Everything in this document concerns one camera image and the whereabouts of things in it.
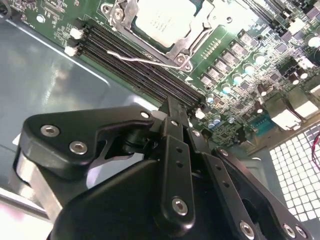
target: metal screw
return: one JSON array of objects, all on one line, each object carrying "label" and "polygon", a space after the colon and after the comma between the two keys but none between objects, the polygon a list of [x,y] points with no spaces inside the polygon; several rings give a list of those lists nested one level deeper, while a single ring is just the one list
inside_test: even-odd
[{"label": "metal screw", "polygon": [[173,125],[175,125],[175,126],[177,126],[178,127],[178,123],[176,122],[176,121],[171,121],[171,123],[173,124]]},{"label": "metal screw", "polygon": [[41,14],[38,14],[38,15],[36,16],[36,20],[37,20],[39,23],[41,23],[41,24],[44,24],[44,23],[46,22],[46,18],[45,18],[43,15],[41,15]]},{"label": "metal screw", "polygon": [[191,66],[189,64],[187,64],[184,68],[186,71],[191,71]]},{"label": "metal screw", "polygon": [[288,226],[287,224],[283,224],[283,228],[284,228],[286,234],[288,234],[291,238],[293,238],[293,239],[296,238],[296,234],[290,226]]},{"label": "metal screw", "polygon": [[40,128],[41,133],[46,137],[56,137],[60,134],[59,128],[53,125],[44,125]]},{"label": "metal screw", "polygon": [[112,7],[113,7],[112,4],[104,2],[104,3],[101,4],[100,10],[104,14],[107,14]]},{"label": "metal screw", "polygon": [[178,61],[178,63],[183,63],[185,61],[185,57],[184,56],[178,56],[178,58],[176,60]]},{"label": "metal screw", "polygon": [[196,136],[196,137],[200,137],[200,133],[196,130],[192,130],[193,134]]},{"label": "metal screw", "polygon": [[250,240],[255,239],[255,232],[253,231],[253,229],[248,223],[246,223],[245,221],[241,221],[239,226],[247,239],[250,239]]},{"label": "metal screw", "polygon": [[305,231],[302,230],[301,227],[299,226],[295,226],[295,229],[298,231],[298,233],[303,237],[303,238],[307,238],[307,234],[305,233]]},{"label": "metal screw", "polygon": [[172,208],[177,214],[181,216],[185,216],[188,213],[187,204],[178,197],[172,200]]},{"label": "metal screw", "polygon": [[227,151],[224,150],[224,149],[221,149],[220,152],[221,152],[222,155],[225,156],[225,157],[228,157],[228,155],[229,155],[229,154],[227,153]]},{"label": "metal screw", "polygon": [[83,155],[88,151],[88,147],[82,141],[73,141],[69,145],[69,149],[71,152],[77,155]]},{"label": "metal screw", "polygon": [[144,111],[141,112],[141,116],[144,117],[145,119],[150,118],[149,114]]},{"label": "metal screw", "polygon": [[124,12],[121,9],[117,8],[114,12],[114,17],[117,20],[121,20],[124,17]]},{"label": "metal screw", "polygon": [[233,123],[235,123],[235,118],[234,117],[229,117],[228,118],[228,123],[230,123],[230,124],[233,124]]}]

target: red wire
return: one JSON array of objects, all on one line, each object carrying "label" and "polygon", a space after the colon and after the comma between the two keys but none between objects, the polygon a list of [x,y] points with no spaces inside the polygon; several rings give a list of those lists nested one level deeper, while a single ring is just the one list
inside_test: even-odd
[{"label": "red wire", "polygon": [[319,142],[319,137],[320,137],[320,133],[315,137],[315,139],[313,141],[313,145],[311,147],[311,160],[315,164],[315,166],[318,168],[318,170],[320,171],[320,166],[317,163],[317,157],[316,157],[316,153],[315,153],[316,145]]}]

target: motherboard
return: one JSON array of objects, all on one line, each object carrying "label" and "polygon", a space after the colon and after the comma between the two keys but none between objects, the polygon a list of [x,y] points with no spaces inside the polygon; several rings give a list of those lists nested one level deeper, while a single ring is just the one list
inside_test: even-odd
[{"label": "motherboard", "polygon": [[0,13],[157,107],[176,98],[218,145],[250,151],[319,113],[317,0],[0,0]]}]

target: black plastic bracket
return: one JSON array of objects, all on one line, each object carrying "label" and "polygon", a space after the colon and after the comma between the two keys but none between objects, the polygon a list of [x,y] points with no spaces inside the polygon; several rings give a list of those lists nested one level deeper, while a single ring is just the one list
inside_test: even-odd
[{"label": "black plastic bracket", "polygon": [[228,223],[226,227],[233,237],[241,240],[261,239],[221,159],[211,155],[205,138],[198,131],[189,128],[187,134],[192,157],[204,163],[219,198],[218,207],[222,208]]},{"label": "black plastic bracket", "polygon": [[196,220],[189,146],[184,143],[183,125],[170,116],[163,121],[161,135],[155,220],[169,236],[181,237]]},{"label": "black plastic bracket", "polygon": [[[210,152],[178,101],[169,98],[160,109],[161,117],[130,106],[25,121],[13,169],[18,173],[25,163],[33,171],[20,167],[14,182],[33,186],[44,208],[60,197],[50,239],[312,239],[236,156],[221,147]],[[57,134],[44,133],[44,125]],[[76,154],[74,141],[85,143],[86,151]],[[86,191],[66,188],[84,183],[90,168],[133,153],[143,153],[143,161],[111,179]],[[90,227],[80,229],[87,220]]]},{"label": "black plastic bracket", "polygon": [[[61,178],[74,180],[88,171],[96,158],[98,141],[109,141],[132,128],[149,129],[153,123],[153,116],[140,106],[34,115],[23,124],[19,146],[29,160]],[[44,125],[57,127],[59,134],[43,135]],[[70,151],[74,141],[86,144],[85,154]]]},{"label": "black plastic bracket", "polygon": [[256,220],[261,231],[267,239],[312,239],[311,233],[299,222],[287,208],[253,176],[253,174],[231,152],[226,152],[222,147],[217,147],[212,152],[224,163],[227,171],[236,185],[240,196],[246,199],[260,216]]}]

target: cable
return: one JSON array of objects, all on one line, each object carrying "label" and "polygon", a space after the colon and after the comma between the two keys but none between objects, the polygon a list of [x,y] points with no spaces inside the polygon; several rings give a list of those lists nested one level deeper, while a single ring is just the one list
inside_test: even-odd
[{"label": "cable", "polygon": [[146,59],[142,59],[142,58],[130,58],[130,57],[125,57],[125,56],[121,56],[120,54],[114,52],[114,51],[110,51],[107,50],[106,51],[107,54],[113,55],[118,59],[121,59],[123,61],[128,61],[128,62],[140,62],[140,63],[146,63],[146,64],[152,64],[152,65],[157,65],[157,66],[162,66],[162,67],[167,67],[167,68],[172,68],[172,69],[181,69],[183,66],[172,66],[172,65],[167,65],[161,62],[156,62],[156,61],[151,61],[151,60],[146,60]]},{"label": "cable", "polygon": [[3,3],[6,8],[6,15],[3,15],[2,18],[0,18],[0,24],[2,24],[12,16],[12,10],[7,0],[0,0],[0,3]]},{"label": "cable", "polygon": [[315,153],[315,150],[316,150],[316,145],[318,144],[319,142],[319,137],[320,137],[320,132],[317,134],[317,136],[314,138],[314,141],[313,141],[313,145],[311,147],[311,159],[312,159],[312,162],[315,164],[315,166],[318,168],[318,170],[320,171],[320,166],[319,164],[317,163],[317,157],[316,157],[316,153]]}]

